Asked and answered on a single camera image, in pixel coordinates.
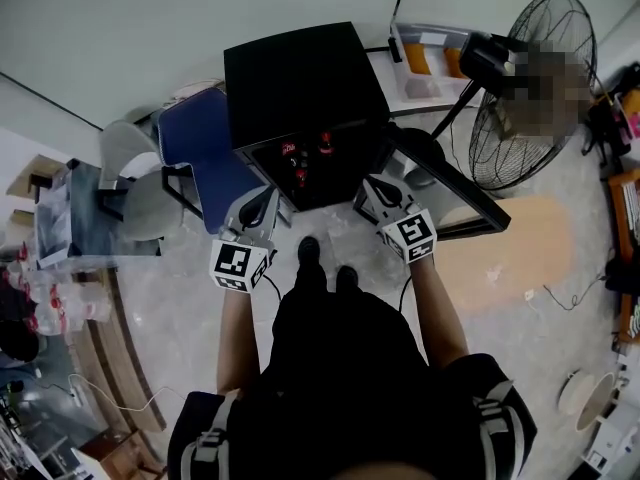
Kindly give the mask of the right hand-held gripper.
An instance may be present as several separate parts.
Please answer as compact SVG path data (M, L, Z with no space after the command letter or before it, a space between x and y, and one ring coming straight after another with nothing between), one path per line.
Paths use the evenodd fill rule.
M433 254L437 232L428 209L414 202L409 187L386 175L363 180L383 243L405 264Z

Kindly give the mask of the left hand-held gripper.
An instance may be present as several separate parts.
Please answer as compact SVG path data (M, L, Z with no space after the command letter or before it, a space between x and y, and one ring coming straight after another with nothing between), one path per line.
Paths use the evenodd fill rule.
M218 287L242 293L255 290L276 253L272 235L279 200L275 187L257 187L231 204L212 243L209 275Z

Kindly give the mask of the black mini fridge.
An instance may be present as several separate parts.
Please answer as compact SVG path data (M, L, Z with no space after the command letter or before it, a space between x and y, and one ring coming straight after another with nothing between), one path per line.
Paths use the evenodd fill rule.
M297 212L356 196L380 152L390 111L374 69L350 22L314 26L225 50L232 146L303 143L308 157L283 158L287 180L273 184ZM318 150L332 136L334 153ZM295 170L308 170L304 189Z

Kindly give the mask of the person's right forearm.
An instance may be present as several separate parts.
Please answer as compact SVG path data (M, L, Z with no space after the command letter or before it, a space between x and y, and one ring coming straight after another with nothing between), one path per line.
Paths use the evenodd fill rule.
M433 257L410 264L423 347L429 364L444 369L469 354L461 321Z

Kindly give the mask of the person's left forearm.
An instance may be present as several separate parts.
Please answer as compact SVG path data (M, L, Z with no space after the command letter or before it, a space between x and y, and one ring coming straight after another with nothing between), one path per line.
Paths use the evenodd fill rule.
M216 384L219 394L247 389L260 376L251 297L227 290L220 322Z

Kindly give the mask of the black fridge door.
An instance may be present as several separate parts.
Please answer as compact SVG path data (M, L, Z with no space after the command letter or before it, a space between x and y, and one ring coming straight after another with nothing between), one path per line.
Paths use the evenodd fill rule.
M448 163L436 139L417 128L388 124L370 171L404 183L418 205L429 210L442 240L505 231L511 217Z

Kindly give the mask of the person's left black shoe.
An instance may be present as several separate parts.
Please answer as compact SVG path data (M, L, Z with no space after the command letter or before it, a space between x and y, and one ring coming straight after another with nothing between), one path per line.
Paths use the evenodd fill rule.
M320 260L320 245L313 236L304 237L297 250L298 262L303 264L317 264Z

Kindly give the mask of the person's black shoe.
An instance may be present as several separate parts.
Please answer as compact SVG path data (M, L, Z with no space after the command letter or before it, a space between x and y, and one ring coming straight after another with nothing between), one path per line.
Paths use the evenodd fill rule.
M348 292L359 288L356 270L349 265L342 265L336 276L336 292Z
M320 260L320 245L313 236L304 237L297 250L298 262L303 264L317 264Z

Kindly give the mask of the person's right black shoe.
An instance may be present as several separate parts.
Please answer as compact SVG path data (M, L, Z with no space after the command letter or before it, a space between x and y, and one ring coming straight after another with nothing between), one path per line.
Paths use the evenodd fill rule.
M336 292L348 292L359 288L356 270L349 265L342 265L336 276Z

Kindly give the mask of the blue chair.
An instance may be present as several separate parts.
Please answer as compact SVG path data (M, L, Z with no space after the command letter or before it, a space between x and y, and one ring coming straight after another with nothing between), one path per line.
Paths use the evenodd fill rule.
M236 151L232 146L226 95L205 89L161 111L156 119L165 191L199 217L210 234L218 232L234 200L246 192L285 182L288 173L274 144ZM191 203L168 184L190 169L198 195Z

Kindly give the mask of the grey chair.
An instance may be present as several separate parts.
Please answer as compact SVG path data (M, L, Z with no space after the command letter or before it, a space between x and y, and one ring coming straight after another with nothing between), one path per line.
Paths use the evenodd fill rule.
M136 158L150 154L160 159L159 146L138 126L127 121L107 125L98 138L101 174L96 191L98 208L119 224L121 233L130 240L162 239L177 230L183 222L181 204L163 188L160 164L134 178L123 171Z

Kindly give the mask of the clear plastic storage box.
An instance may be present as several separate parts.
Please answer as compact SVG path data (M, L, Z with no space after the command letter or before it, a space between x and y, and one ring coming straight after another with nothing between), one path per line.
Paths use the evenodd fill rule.
M399 61L394 75L403 101L453 104L469 87L460 58L472 30L422 23L391 24Z

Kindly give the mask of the light wooden table top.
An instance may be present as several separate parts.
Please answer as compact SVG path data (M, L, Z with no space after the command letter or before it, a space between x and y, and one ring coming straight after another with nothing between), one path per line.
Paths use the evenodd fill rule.
M440 241L435 265L459 312L479 314L563 280L573 257L567 208L530 195L497 202L511 217L500 233Z

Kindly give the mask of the black standing fan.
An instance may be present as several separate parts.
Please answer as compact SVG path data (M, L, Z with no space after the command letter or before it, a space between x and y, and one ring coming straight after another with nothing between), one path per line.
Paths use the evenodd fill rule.
M472 181L512 188L533 177L586 119L597 67L592 21L579 0L533 0L505 36L472 32L459 68L468 80L434 130L451 126L482 91L469 145Z

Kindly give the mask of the person's black clothed body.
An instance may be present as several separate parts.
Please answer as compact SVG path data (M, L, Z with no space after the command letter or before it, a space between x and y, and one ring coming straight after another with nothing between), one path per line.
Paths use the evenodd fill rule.
M299 264L247 389L190 393L168 480L518 480L537 434L488 354L432 367L421 333Z

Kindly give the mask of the stack of wooden boards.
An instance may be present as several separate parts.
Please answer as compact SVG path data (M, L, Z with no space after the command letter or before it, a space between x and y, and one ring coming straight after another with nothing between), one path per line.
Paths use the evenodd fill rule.
M106 322L87 321L67 336L76 375L71 385L84 407L110 428L160 433L166 421L155 401L136 352L115 268L73 275L78 281L104 284L113 310Z

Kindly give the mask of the pack of clear plastic bottles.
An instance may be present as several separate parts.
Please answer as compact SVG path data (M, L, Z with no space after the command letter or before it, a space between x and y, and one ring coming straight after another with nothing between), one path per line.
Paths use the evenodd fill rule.
M113 302L104 284L37 268L27 247L0 251L0 321L21 321L44 336L80 331L109 320Z

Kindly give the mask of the orange wooden bench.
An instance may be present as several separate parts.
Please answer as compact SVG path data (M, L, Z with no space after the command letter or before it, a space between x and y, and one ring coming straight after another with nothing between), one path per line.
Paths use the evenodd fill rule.
M606 266L606 288L620 295L619 339L640 344L640 168L614 175L616 253Z

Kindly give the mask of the black office chair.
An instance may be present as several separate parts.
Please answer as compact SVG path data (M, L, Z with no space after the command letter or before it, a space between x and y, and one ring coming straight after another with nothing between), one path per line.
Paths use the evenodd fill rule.
M640 62L619 70L611 88L602 88L586 121L588 137L581 153L599 151L600 168L623 171L622 157L640 145Z

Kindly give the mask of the round flat wooden disc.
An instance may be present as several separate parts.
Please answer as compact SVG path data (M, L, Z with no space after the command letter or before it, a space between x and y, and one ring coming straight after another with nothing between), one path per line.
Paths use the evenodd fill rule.
M581 369L571 373L560 392L558 409L567 415L581 411L590 396L593 385L594 376L592 374Z

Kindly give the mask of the black bag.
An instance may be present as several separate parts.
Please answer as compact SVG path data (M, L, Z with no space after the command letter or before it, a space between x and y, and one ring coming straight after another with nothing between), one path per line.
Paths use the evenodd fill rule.
M39 353L38 336L24 321L0 321L0 351L13 360L30 362Z

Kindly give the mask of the brown wooden stool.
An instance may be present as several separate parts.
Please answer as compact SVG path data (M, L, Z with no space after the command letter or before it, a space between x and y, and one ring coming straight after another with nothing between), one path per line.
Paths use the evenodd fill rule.
M89 480L166 480L166 466L139 431L128 436L104 431L71 451Z

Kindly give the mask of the round wooden bowl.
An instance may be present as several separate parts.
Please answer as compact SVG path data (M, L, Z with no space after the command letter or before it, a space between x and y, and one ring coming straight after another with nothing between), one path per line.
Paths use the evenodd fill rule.
M578 413L575 430L586 431L609 406L616 383L616 374L608 372L594 384L589 395Z

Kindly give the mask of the light wooden wall shelf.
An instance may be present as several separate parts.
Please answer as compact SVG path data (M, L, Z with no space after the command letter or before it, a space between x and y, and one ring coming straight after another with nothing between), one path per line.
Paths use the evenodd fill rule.
M30 176L52 178L65 164L43 155L36 155L9 184L5 194L25 199L35 199L34 189L30 185Z

